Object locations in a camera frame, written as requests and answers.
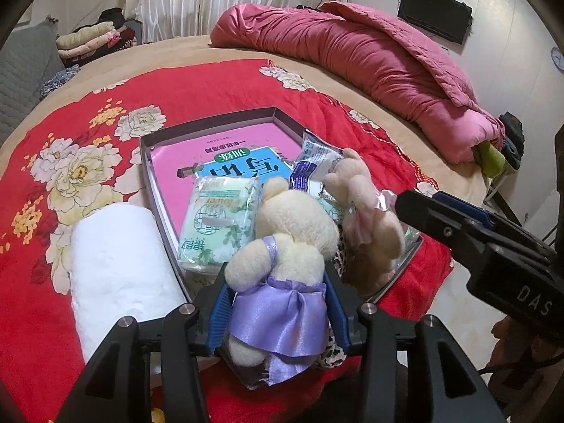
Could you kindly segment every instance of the leopard print fabric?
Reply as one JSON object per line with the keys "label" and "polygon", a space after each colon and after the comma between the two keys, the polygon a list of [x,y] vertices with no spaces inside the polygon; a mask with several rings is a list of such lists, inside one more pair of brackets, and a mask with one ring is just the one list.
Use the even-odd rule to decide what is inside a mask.
{"label": "leopard print fabric", "polygon": [[[343,236],[343,228],[340,224],[339,227],[339,243],[337,254],[333,258],[333,265],[337,270],[339,278],[342,278],[345,270],[347,268],[346,262],[346,251],[345,251],[345,237]],[[333,329],[331,324],[329,324],[329,339],[327,340],[327,346],[325,351],[319,355],[315,361],[315,366],[321,369],[333,369],[334,367],[340,366],[343,361],[345,361],[345,352],[341,347],[335,342],[335,335],[333,334]]]}

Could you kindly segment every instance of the gray quilted cushion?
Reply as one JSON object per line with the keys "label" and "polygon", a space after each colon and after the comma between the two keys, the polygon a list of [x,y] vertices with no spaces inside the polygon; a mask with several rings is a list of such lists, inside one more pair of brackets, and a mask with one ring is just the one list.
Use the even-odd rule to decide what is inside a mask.
{"label": "gray quilted cushion", "polygon": [[39,103],[42,84],[64,70],[56,36],[57,23],[47,18],[13,32],[0,50],[0,145]]}

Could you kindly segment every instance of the paper towel roll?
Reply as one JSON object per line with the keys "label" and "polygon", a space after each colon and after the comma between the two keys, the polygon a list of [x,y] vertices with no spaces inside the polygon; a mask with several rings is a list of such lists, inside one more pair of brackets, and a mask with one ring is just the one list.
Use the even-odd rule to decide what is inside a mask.
{"label": "paper towel roll", "polygon": [[71,305],[84,361],[122,316],[153,320],[186,302],[150,210],[110,204],[78,222],[70,241]]}

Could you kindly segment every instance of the white peony print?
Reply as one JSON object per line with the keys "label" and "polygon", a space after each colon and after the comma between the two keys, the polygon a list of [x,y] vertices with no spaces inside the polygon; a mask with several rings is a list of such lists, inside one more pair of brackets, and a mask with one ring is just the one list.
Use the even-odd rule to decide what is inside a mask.
{"label": "white peony print", "polygon": [[145,187],[141,165],[132,165],[125,173],[116,178],[114,190],[122,194],[132,194]]}
{"label": "white peony print", "polygon": [[273,78],[280,78],[288,73],[286,70],[278,66],[263,66],[260,67],[258,71],[264,76],[272,76]]}
{"label": "white peony print", "polygon": [[96,89],[93,92],[94,93],[100,93],[100,92],[109,91],[111,89],[116,88],[117,86],[121,86],[122,84],[125,84],[127,81],[129,81],[129,78],[122,79],[121,81],[118,81],[117,83],[114,83],[114,84],[110,84],[109,86],[103,87],[102,89]]}
{"label": "white peony print", "polygon": [[307,89],[313,89],[313,86],[309,84],[304,78],[295,73],[287,73],[285,76],[280,76],[278,81],[282,81],[282,85],[286,89],[295,89],[297,91],[305,91]]}
{"label": "white peony print", "polygon": [[118,149],[111,143],[80,148],[55,164],[55,173],[47,183],[47,206],[61,212],[75,204],[89,206],[102,191],[102,183],[114,175],[112,167],[120,162]]}
{"label": "white peony print", "polygon": [[53,288],[59,294],[68,293],[71,285],[71,230],[72,226],[59,224],[50,235],[51,242],[45,252],[45,259],[51,264]]}
{"label": "white peony print", "polygon": [[380,126],[378,124],[374,123],[372,120],[368,119],[364,114],[361,114],[356,110],[349,111],[349,115],[355,121],[357,121],[359,124],[368,124],[368,125],[371,126],[371,128],[374,128],[374,129],[380,128]]}
{"label": "white peony print", "polygon": [[141,188],[135,194],[133,194],[128,199],[128,203],[132,203],[133,205],[137,205],[138,207],[151,209],[149,198],[147,197],[147,190],[145,188]]}
{"label": "white peony print", "polygon": [[110,185],[103,184],[102,190],[96,196],[94,201],[85,206],[81,207],[77,203],[67,212],[58,211],[57,219],[60,224],[66,224],[67,226],[72,226],[75,222],[80,221],[83,217],[89,216],[92,212],[99,210],[110,203],[123,202],[123,194],[116,192]]}
{"label": "white peony print", "polygon": [[47,183],[56,172],[55,165],[69,155],[78,151],[78,145],[72,144],[72,139],[59,138],[54,140],[49,147],[39,153],[39,157],[33,162],[30,173],[35,181]]}
{"label": "white peony print", "polygon": [[119,141],[128,141],[131,137],[141,137],[159,130],[165,121],[166,116],[158,106],[145,106],[120,117],[114,135],[119,137]]}
{"label": "white peony print", "polygon": [[283,68],[277,66],[263,66],[258,71],[265,76],[272,76],[273,78],[276,78],[286,89],[294,89],[297,91],[314,89],[314,87],[300,75],[287,72]]}
{"label": "white peony print", "polygon": [[131,158],[129,159],[130,164],[141,165],[141,148],[138,146],[131,151]]}
{"label": "white peony print", "polygon": [[431,183],[427,182],[427,181],[420,181],[415,190],[417,192],[420,192],[421,194],[427,196],[427,197],[432,197],[434,194],[436,194],[438,191],[438,189],[436,189],[435,186],[433,186]]}

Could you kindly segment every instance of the metal screw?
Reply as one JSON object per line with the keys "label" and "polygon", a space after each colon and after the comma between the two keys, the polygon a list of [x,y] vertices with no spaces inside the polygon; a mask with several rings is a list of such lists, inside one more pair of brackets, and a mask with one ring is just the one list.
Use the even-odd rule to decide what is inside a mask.
{"label": "metal screw", "polygon": [[441,320],[439,320],[435,315],[425,315],[423,317],[423,324],[429,327],[441,326]]}
{"label": "metal screw", "polygon": [[131,326],[131,324],[133,323],[133,317],[132,316],[122,316],[122,318],[120,318],[117,322],[117,325],[120,327],[129,327]]}
{"label": "metal screw", "polygon": [[374,313],[378,311],[378,307],[376,307],[372,302],[365,302],[360,306],[360,309],[367,315],[374,315]]}
{"label": "metal screw", "polygon": [[194,307],[194,304],[184,304],[178,310],[182,315],[192,315],[196,311],[196,307]]}

